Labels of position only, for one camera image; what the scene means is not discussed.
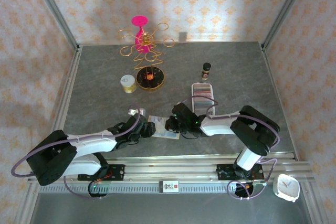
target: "white alarm clock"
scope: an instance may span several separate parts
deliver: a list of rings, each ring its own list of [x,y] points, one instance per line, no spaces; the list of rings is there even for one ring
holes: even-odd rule
[[[276,196],[295,202],[300,195],[300,184],[295,178],[280,174],[274,179],[273,191]]]

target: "black cap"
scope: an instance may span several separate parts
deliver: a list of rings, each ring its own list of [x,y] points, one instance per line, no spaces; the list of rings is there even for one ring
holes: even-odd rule
[[[203,64],[203,70],[204,71],[209,71],[210,68],[211,68],[211,64],[210,63],[206,62],[206,63]]]

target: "white sticker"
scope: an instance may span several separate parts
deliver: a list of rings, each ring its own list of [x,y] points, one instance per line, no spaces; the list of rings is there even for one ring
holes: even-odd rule
[[[179,184],[178,180],[160,181],[160,192],[161,193],[178,193],[180,189],[178,184]]]

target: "metal bar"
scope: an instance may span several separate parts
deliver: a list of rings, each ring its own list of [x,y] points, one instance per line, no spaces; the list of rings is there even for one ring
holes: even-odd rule
[[[68,27],[61,11],[59,10],[55,0],[45,0],[47,6],[49,7],[51,13],[54,15],[56,18],[57,23],[59,24],[60,28],[64,32],[68,42],[70,45],[73,47],[73,49],[78,48],[78,43],[75,40],[75,37],[73,36],[70,28]]]
[[[106,158],[107,161],[126,161],[126,162],[142,162],[142,161],[155,161],[160,162],[164,160],[174,160],[174,161],[200,161],[210,160],[210,159],[236,159],[237,154],[209,154],[209,155],[181,155],[181,156],[156,156],[156,157],[118,157],[118,158]],[[267,159],[277,158],[277,159],[295,159],[293,152],[271,152],[267,155]]]
[[[312,223],[328,224],[328,218],[323,208],[323,203],[318,193],[316,182],[301,183],[301,189],[306,200]]]
[[[72,183],[69,184],[70,189],[76,189],[77,193],[87,193],[88,186],[79,184],[79,183]],[[187,194],[209,194],[209,193],[226,193],[227,183],[212,183],[212,184],[193,184],[193,183],[185,183],[180,184],[180,191],[179,193],[187,193]],[[68,193],[67,190],[64,190],[64,184],[56,184],[54,186],[45,186],[43,190],[40,190],[39,193],[41,194],[58,194],[58,193]],[[111,194],[158,194],[159,193],[159,184],[158,183],[132,183],[132,184],[125,184],[125,183],[113,183],[113,184],[100,184],[93,189],[92,192],[97,192],[97,189],[103,189],[106,193]],[[230,185],[230,191],[236,190],[236,185],[233,183]]]
[[[32,218],[35,203],[37,200],[38,193],[40,191],[40,185],[38,182],[28,183],[28,189],[24,194],[24,198],[21,202],[19,207],[19,211],[15,217],[14,223],[15,224],[26,224],[30,223]]]
[[[271,178],[285,173],[299,181],[313,181],[314,177],[308,162],[296,162],[286,158],[288,154],[278,154],[278,163]],[[116,158],[110,164],[125,164],[123,183],[157,183],[162,179],[179,180],[180,183],[220,183],[217,178],[216,165],[233,163],[237,155],[207,155],[204,158],[167,158],[138,157]],[[264,174],[268,174],[272,164],[262,165]],[[81,183],[77,176],[67,177],[70,183]]]
[[[268,73],[269,73],[269,77],[270,77],[270,79],[271,79],[273,88],[274,88],[274,90],[275,90],[275,94],[276,94],[276,97],[277,97],[277,99],[278,99],[279,105],[280,105],[280,107],[281,107],[282,113],[284,114],[285,122],[286,122],[286,124],[287,124],[287,129],[288,129],[288,132],[289,132],[289,137],[290,137],[290,140],[291,140],[291,142],[292,142],[293,149],[294,149],[294,156],[295,156],[295,159],[298,160],[299,152],[298,152],[298,149],[297,149],[296,144],[295,144],[295,142],[294,142],[294,136],[293,136],[293,134],[292,134],[292,131],[291,131],[290,127],[288,127],[288,122],[289,122],[289,120],[288,120],[287,114],[286,114],[286,112],[285,112],[285,110],[284,110],[284,108],[283,108],[284,106],[282,106],[282,100],[281,100],[281,97],[280,97],[280,95],[279,95],[280,92],[279,92],[279,89],[278,89],[277,84],[276,84],[275,81],[274,81],[273,74],[272,74],[272,71],[271,71],[271,67],[270,67],[270,65],[269,65],[269,61],[268,61],[268,58],[267,58],[267,53],[266,53],[266,51],[264,51],[264,50],[262,50],[261,53],[262,53],[262,56],[263,56],[263,58],[264,58],[264,61],[265,61],[265,64],[266,64],[266,67],[267,67],[267,70],[268,70]]]
[[[58,108],[55,122],[53,124],[52,131],[63,129],[65,120],[67,118],[67,112],[69,108],[71,93],[74,87],[73,84],[75,83],[76,73],[77,73],[79,60],[80,60],[80,51],[76,50],[74,54],[75,55],[73,57],[71,67],[68,72],[67,81],[65,83],[65,87],[62,93],[62,98],[60,101],[60,105]]]
[[[295,0],[286,0],[283,4],[281,11],[279,12],[278,16],[276,17],[270,31],[268,32],[265,41],[263,43],[263,49],[266,50],[269,45],[271,44],[272,40],[274,39],[276,33],[279,31],[282,23],[286,19],[290,9],[294,5]]]

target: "spice jar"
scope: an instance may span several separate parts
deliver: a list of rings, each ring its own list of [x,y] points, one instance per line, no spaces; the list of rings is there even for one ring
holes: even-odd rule
[[[203,64],[203,71],[202,71],[202,79],[206,80],[209,77],[209,71],[211,68],[211,64],[206,62]]]

